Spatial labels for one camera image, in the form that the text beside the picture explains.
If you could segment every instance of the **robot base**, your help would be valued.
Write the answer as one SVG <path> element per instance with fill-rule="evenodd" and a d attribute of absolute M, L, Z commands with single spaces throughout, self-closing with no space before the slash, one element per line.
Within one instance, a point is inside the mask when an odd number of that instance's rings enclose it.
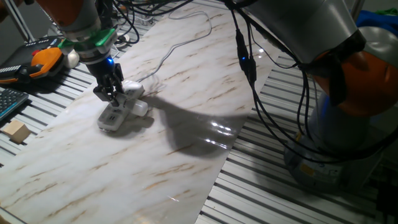
<path fill-rule="evenodd" d="M 298 141 L 305 146 L 316 149 L 314 143 L 305 136 L 299 135 Z M 332 158 L 308 152 L 292 142 L 289 142 L 288 145 L 307 158 L 318 161 L 333 161 Z M 284 155 L 287 169 L 298 183 L 325 193 L 338 190 L 356 193 L 367 181 L 381 158 L 382 152 L 378 152 L 366 159 L 339 164 L 324 164 L 302 159 L 286 148 Z"/>

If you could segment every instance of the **white plastic device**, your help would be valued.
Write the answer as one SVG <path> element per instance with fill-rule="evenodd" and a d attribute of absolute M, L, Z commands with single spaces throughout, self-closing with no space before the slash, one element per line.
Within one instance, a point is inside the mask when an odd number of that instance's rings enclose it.
<path fill-rule="evenodd" d="M 127 81 L 123 83 L 123 87 L 125 94 L 116 96 L 119 106 L 108 104 L 97 120 L 98 127 L 103 131 L 117 131 L 129 113 L 144 116 L 148 111 L 148 104 L 138 100 L 144 92 L 140 83 Z"/>

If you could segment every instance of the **robotic arm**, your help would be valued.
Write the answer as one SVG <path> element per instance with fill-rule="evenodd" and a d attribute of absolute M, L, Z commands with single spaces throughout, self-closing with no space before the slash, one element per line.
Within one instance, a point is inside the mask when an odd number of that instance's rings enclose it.
<path fill-rule="evenodd" d="M 118 35 L 114 29 L 101 30 L 94 0 L 37 0 L 59 26 L 66 39 L 58 46 L 64 54 L 73 49 L 96 77 L 94 93 L 99 99 L 119 106 L 117 95 L 123 94 L 123 73 L 114 63 L 110 50 Z"/>
<path fill-rule="evenodd" d="M 328 95 L 322 95 L 320 110 L 313 111 L 310 127 L 306 127 L 308 138 L 299 135 L 294 150 L 290 148 L 285 152 L 290 173 L 302 184 L 322 191 L 336 190 L 342 185 L 346 190 L 360 188 L 381 158 L 379 149 L 388 145 L 377 143 L 369 147 L 374 142 L 365 139 L 369 139 L 369 117 L 389 109 L 398 100 L 397 37 L 377 27 L 358 29 L 343 0 L 221 1 L 251 21 L 276 47 L 288 52 L 303 71 L 303 78 L 305 73 L 313 75 Z M 37 2 L 67 38 L 59 45 L 62 52 L 67 54 L 75 49 L 96 77 L 98 86 L 94 93 L 101 100 L 110 102 L 98 124 L 115 131 L 128 114 L 124 109 L 128 104 L 126 98 L 136 99 L 144 91 L 142 85 L 131 89 L 122 87 L 121 67 L 109 56 L 117 38 L 115 30 L 101 30 L 94 0 Z M 254 22 L 242 8 L 260 19 L 284 44 Z M 241 66 L 247 66 L 245 73 L 255 74 L 255 62 L 243 62 L 248 53 L 242 34 L 237 35 L 236 40 Z M 136 110 L 132 112 L 144 115 L 147 105 L 139 100 L 135 104 Z M 386 138 L 389 143 L 395 140 L 397 133 L 394 131 Z M 319 156 L 320 149 L 329 152 L 328 155 L 343 155 L 349 159 L 340 162 L 336 158 Z M 338 164 L 330 166 L 328 161 Z"/>

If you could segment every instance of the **metal slat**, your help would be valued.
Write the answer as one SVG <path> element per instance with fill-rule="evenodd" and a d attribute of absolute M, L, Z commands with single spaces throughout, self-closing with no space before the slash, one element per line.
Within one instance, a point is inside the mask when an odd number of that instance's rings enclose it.
<path fill-rule="evenodd" d="M 72 78 L 76 78 L 80 81 L 86 82 L 88 84 L 92 84 L 95 82 L 95 77 L 92 75 L 85 74 L 83 72 L 71 69 L 69 71 L 64 71 L 64 73 Z"/>
<path fill-rule="evenodd" d="M 273 195 L 326 215 L 332 219 L 338 220 L 339 222 L 366 223 L 373 220 L 371 217 L 348 210 L 342 205 L 309 194 L 308 192 L 304 192 L 303 190 L 297 189 L 293 186 L 236 165 L 230 161 L 225 162 L 222 170 L 226 175 L 235 178 L 238 177 L 240 180 L 251 185 L 255 185 L 261 189 L 265 189 Z"/>
<path fill-rule="evenodd" d="M 289 184 L 299 189 L 304 189 L 300 184 L 298 184 L 293 177 L 290 175 L 287 169 L 275 166 L 269 162 L 263 161 L 261 159 L 249 156 L 245 153 L 232 150 L 231 154 L 228 156 L 232 161 L 236 161 L 242 163 L 246 166 L 256 167 L 256 169 L 260 169 L 261 172 L 267 173 L 267 175 L 275 176 L 275 179 L 280 179 L 281 182 Z M 314 192 L 315 195 L 321 196 L 327 200 L 334 200 L 339 203 L 345 204 L 347 207 L 351 207 L 351 209 L 357 209 L 368 214 L 375 215 L 376 213 L 376 204 L 370 202 L 369 200 L 365 200 L 359 197 L 355 197 L 354 195 L 350 195 L 349 200 L 346 200 L 343 197 L 335 196 L 333 194 L 322 194 L 318 192 Z"/>
<path fill-rule="evenodd" d="M 11 119 L 11 121 L 14 121 L 14 120 L 24 123 L 26 125 L 27 129 L 29 129 L 33 133 L 39 134 L 42 131 L 41 129 L 36 128 L 35 126 L 32 126 L 32 125 L 30 125 L 28 123 L 25 123 L 25 122 L 21 121 L 20 119 L 17 119 L 17 118 L 12 118 Z"/>
<path fill-rule="evenodd" d="M 247 198 L 252 198 L 253 200 L 257 201 L 258 203 L 262 203 L 263 206 L 265 206 L 265 207 L 271 207 L 272 209 L 277 210 L 278 213 L 283 213 L 288 217 L 294 218 L 297 222 L 322 224 L 322 223 L 327 223 L 326 220 L 328 220 L 329 223 L 331 221 L 333 221 L 335 223 L 341 223 L 341 222 L 336 222 L 336 220 L 332 220 L 329 217 L 320 215 L 320 214 L 318 214 L 314 211 L 311 211 L 309 209 L 299 207 L 297 205 L 294 206 L 294 209 L 290 208 L 289 205 L 291 206 L 291 203 L 289 203 L 286 200 L 282 200 L 281 198 L 278 198 L 275 195 L 272 195 L 265 191 L 261 191 L 260 189 L 257 189 L 257 188 L 255 188 L 249 184 L 246 184 L 244 182 L 237 182 L 234 179 L 232 179 L 231 177 L 228 177 L 227 175 L 223 175 L 223 177 L 225 177 L 226 179 L 229 179 L 230 181 L 233 181 L 239 185 L 232 184 L 231 182 L 228 182 L 221 178 L 216 179 L 216 184 L 221 185 L 221 186 L 223 186 L 229 190 L 232 190 L 234 192 L 237 192 L 238 194 L 241 194 Z"/>
<path fill-rule="evenodd" d="M 214 221 L 212 218 L 206 217 L 204 215 L 199 215 L 195 224 L 221 224 Z"/>
<path fill-rule="evenodd" d="M 24 147 L 23 145 L 16 144 L 16 143 L 12 142 L 10 140 L 10 138 L 8 136 L 6 136 L 6 134 L 4 134 L 4 133 L 0 133 L 0 140 L 2 140 L 4 143 L 6 143 L 6 145 L 4 145 L 4 147 L 15 155 L 18 154 Z"/>
<path fill-rule="evenodd" d="M 257 222 L 266 222 L 266 223 L 296 223 L 299 222 L 292 220 L 288 217 L 285 217 L 277 212 L 269 210 L 261 205 L 258 205 L 250 200 L 247 200 L 243 197 L 235 195 L 234 193 L 222 189 L 216 185 L 213 186 L 209 197 L 213 200 L 217 200 L 222 202 L 229 207 L 233 207 L 245 215 L 249 216 L 251 219 Z"/>
<path fill-rule="evenodd" d="M 221 221 L 221 223 L 228 223 L 228 224 L 243 224 L 243 222 L 240 222 L 234 218 L 231 218 L 215 209 L 212 209 L 210 207 L 207 207 L 206 205 L 203 206 L 202 208 L 202 212 L 204 214 L 204 216 L 208 216 L 208 217 L 213 217 L 219 221 Z"/>
<path fill-rule="evenodd" d="M 240 221 L 241 223 L 250 223 L 250 224 L 261 224 L 248 216 L 243 215 L 242 213 L 238 213 L 233 207 L 226 207 L 218 202 L 215 202 L 213 198 L 208 198 L 205 202 L 205 206 L 215 209 L 227 216 Z"/>
<path fill-rule="evenodd" d="M 301 94 L 296 95 L 293 93 L 282 92 L 273 88 L 266 88 L 266 87 L 262 88 L 260 95 L 275 101 L 279 101 L 281 103 L 286 103 L 288 105 L 294 105 L 294 106 L 298 106 L 301 99 Z M 304 98 L 302 106 L 305 107 L 306 105 L 307 104 L 305 103 L 305 98 Z M 315 99 L 310 100 L 310 107 L 313 109 L 314 107 L 316 107 Z"/>
<path fill-rule="evenodd" d="M 313 210 L 304 208 L 300 205 L 292 203 L 288 200 L 284 200 L 278 196 L 270 194 L 265 190 L 259 189 L 253 185 L 232 178 L 226 174 L 220 174 L 217 178 L 216 183 L 231 188 L 234 191 L 245 194 L 248 197 L 260 200 L 262 203 L 272 208 L 276 208 L 285 213 L 291 214 L 305 222 L 309 223 L 341 223 L 328 216 L 314 212 Z"/>
<path fill-rule="evenodd" d="M 70 100 L 75 99 L 79 95 L 79 92 L 74 93 L 74 91 L 76 90 L 52 81 L 50 82 L 49 80 L 40 80 L 40 82 L 37 82 L 36 85 L 48 91 L 58 93 L 59 95 L 64 96 L 65 98 L 68 98 Z"/>
<path fill-rule="evenodd" d="M 37 134 L 39 134 L 41 132 L 41 130 L 43 130 L 46 127 L 46 125 L 44 125 L 42 123 L 39 123 L 37 121 L 34 121 L 33 119 L 30 119 L 30 118 L 28 118 L 28 117 L 26 117 L 24 115 L 21 115 L 21 114 L 15 115 L 14 118 L 19 120 L 20 122 L 23 122 L 25 124 L 29 124 L 30 126 L 33 126 L 33 127 L 37 128 L 38 130 L 40 130 Z"/>
<path fill-rule="evenodd" d="M 53 116 L 50 116 L 50 115 L 44 113 L 43 111 L 35 109 L 31 106 L 27 106 L 26 108 L 21 109 L 20 113 L 24 114 L 30 118 L 34 118 L 37 121 L 40 121 L 46 125 L 49 124 L 54 119 Z"/>
<path fill-rule="evenodd" d="M 0 145 L 0 163 L 6 165 L 8 161 L 14 158 L 15 155 L 6 151 L 3 145 Z"/>
<path fill-rule="evenodd" d="M 81 85 L 77 85 L 76 83 L 70 82 L 70 81 L 67 80 L 66 78 L 68 78 L 69 80 L 76 80 L 76 79 L 74 79 L 74 78 L 67 77 L 67 76 L 58 77 L 57 79 L 51 79 L 51 80 L 54 81 L 54 82 L 57 82 L 57 83 L 59 83 L 59 84 L 61 84 L 61 85 L 65 85 L 65 86 L 67 86 L 67 87 L 70 87 L 70 88 L 72 88 L 72 89 L 78 91 L 79 94 L 82 93 L 82 92 L 84 92 L 84 91 L 86 90 L 86 87 L 83 87 L 83 86 L 81 86 Z"/>
<path fill-rule="evenodd" d="M 66 75 L 62 75 L 62 77 L 59 79 L 62 81 L 68 81 L 69 83 L 73 83 L 73 84 L 80 86 L 81 89 L 79 89 L 79 90 L 81 90 L 81 91 L 85 91 L 90 86 L 90 84 L 88 84 L 87 82 L 83 82 L 83 81 L 77 80 L 76 78 L 68 77 Z"/>

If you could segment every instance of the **marble-patterned mat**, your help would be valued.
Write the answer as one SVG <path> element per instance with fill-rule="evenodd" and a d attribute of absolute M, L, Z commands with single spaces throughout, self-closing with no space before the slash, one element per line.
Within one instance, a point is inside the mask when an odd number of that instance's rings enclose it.
<path fill-rule="evenodd" d="M 195 222 L 253 106 L 231 13 L 189 4 L 173 16 L 195 11 L 209 14 L 213 32 L 176 49 L 143 81 L 148 115 L 101 132 L 96 119 L 106 103 L 92 85 L 0 170 L 3 208 L 27 223 Z M 120 58 L 126 80 L 148 74 L 171 45 L 205 34 L 206 20 L 164 17 Z M 263 86 L 273 65 L 254 49 Z"/>

